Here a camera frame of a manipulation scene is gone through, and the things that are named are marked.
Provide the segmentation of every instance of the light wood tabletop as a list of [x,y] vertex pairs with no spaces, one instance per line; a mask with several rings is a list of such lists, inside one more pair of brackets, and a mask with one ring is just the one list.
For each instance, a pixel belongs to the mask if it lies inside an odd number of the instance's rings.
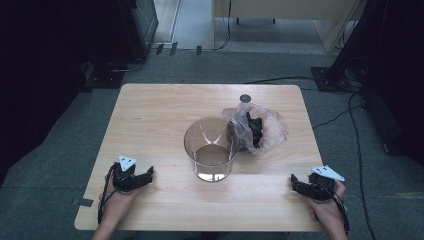
[[[261,157],[240,152],[220,182],[193,173],[184,135],[203,117],[220,117],[248,94],[252,103],[283,116],[289,135]],[[98,196],[110,166],[124,155],[138,160],[136,174],[154,166],[121,230],[321,231],[290,174],[307,182],[322,160],[299,87],[294,85],[126,84],[122,87],[97,156],[75,227],[97,227]]]

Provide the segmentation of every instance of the person's left hand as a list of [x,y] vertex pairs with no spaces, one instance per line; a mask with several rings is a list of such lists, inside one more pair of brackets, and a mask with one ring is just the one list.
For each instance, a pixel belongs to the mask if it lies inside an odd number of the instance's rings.
[[[113,171],[109,178],[106,193],[112,193],[115,190],[113,186]],[[119,223],[127,215],[134,199],[137,197],[141,188],[137,188],[128,193],[120,193],[119,191],[112,194],[106,201],[103,208],[103,219],[97,227],[93,239],[109,239],[118,227]]]

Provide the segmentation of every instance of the white triangular marker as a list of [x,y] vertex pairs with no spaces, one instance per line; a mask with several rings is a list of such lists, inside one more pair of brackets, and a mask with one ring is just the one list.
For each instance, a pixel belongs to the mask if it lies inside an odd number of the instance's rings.
[[135,158],[129,158],[122,155],[119,155],[119,163],[121,163],[121,169],[123,172],[127,171],[137,162]]
[[311,170],[312,170],[312,172],[314,172],[314,173],[316,173],[320,176],[336,179],[336,180],[339,180],[339,181],[344,181],[344,177],[340,176],[333,169],[331,169],[328,165],[326,165],[324,167],[314,167]]

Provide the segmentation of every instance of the person's right hand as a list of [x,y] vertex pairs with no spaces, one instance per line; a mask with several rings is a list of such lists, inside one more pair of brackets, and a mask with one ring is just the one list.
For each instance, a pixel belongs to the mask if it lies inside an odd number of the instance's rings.
[[[337,186],[335,193],[340,197],[340,200],[342,200],[343,195],[346,192],[346,187],[338,180],[335,180],[335,183]],[[327,231],[330,239],[347,239],[342,215],[333,200],[317,201],[311,198],[306,198],[306,201],[311,207],[312,217],[319,219],[321,225]]]

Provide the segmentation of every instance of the desk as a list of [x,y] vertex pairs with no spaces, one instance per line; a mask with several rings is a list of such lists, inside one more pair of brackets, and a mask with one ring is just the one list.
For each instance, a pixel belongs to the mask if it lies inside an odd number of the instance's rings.
[[[236,107],[242,94],[279,112],[288,139],[262,157],[240,152],[226,179],[204,182],[190,167],[184,134],[195,120]],[[98,195],[119,154],[138,159],[136,174],[155,168],[121,230],[321,231],[289,182],[291,173],[307,182],[310,168],[322,166],[297,86],[124,85],[84,194],[95,201],[79,208],[77,229],[96,229]]]
[[[212,0],[212,48],[215,18],[228,17],[230,0]],[[231,18],[314,20],[326,52],[332,52],[360,0],[231,0]]]

